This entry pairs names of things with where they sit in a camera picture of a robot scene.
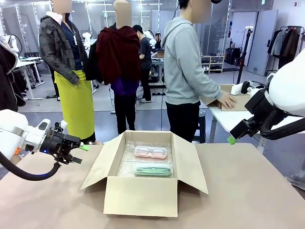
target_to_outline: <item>black shirt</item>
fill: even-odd
[[[156,43],[155,48],[156,49],[161,49],[161,41]]]
[[[141,60],[141,69],[142,70],[150,69],[152,66],[152,56],[151,56],[149,40],[147,37],[144,37],[141,40],[140,54],[144,55],[144,59]]]
[[[78,46],[74,41],[74,34],[64,22],[61,22],[61,26],[72,49],[73,57],[75,60],[75,70],[81,70],[81,56],[78,50]]]

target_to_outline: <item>plastic case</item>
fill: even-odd
[[[154,177],[168,177],[172,174],[172,168],[169,164],[164,163],[138,163],[135,166],[136,176],[154,176]]]
[[[165,159],[167,157],[166,149],[163,147],[137,146],[134,149],[134,155],[137,157]]]

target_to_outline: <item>plaid jacket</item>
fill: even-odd
[[[80,52],[82,68],[86,69],[88,57],[83,46],[80,33],[76,26],[71,26],[75,31],[76,42]],[[56,72],[65,77],[71,84],[76,84],[78,76],[75,70],[75,60],[69,41],[63,28],[52,17],[44,16],[39,28],[39,44],[42,59]]]

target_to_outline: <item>shelf unit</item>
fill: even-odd
[[[202,56],[201,59],[209,59],[208,63],[202,63],[201,66],[208,66],[209,70],[208,71],[204,71],[204,73],[213,73],[213,72],[223,72],[224,69],[224,56]],[[219,65],[221,66],[221,69],[211,69],[211,66],[213,65]]]

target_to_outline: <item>dark red jacket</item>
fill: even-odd
[[[133,28],[104,28],[98,36],[96,54],[105,85],[118,77],[140,80],[140,40]]]

